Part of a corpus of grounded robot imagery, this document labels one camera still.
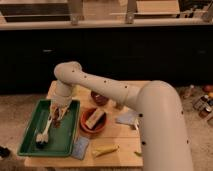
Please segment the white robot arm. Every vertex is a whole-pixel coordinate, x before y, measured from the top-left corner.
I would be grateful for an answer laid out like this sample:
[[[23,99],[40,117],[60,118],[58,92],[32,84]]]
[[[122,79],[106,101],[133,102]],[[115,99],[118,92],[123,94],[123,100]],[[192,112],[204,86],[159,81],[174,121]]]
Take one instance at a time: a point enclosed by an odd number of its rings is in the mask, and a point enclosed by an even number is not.
[[[72,87],[80,85],[136,112],[143,171],[194,171],[183,107],[170,84],[150,81],[138,87],[85,73],[76,61],[56,65],[54,75],[51,101],[59,108],[71,103]]]

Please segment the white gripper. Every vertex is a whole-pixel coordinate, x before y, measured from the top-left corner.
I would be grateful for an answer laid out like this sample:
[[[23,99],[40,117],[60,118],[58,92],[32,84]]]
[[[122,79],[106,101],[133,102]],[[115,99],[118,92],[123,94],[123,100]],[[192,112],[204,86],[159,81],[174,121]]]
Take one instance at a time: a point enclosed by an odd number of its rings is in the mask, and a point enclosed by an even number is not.
[[[50,105],[50,114],[52,117],[55,116],[56,110],[59,110],[59,116],[63,117],[68,110],[68,107],[70,106],[72,102],[71,96],[60,96],[57,93],[54,93],[51,96],[51,105]]]

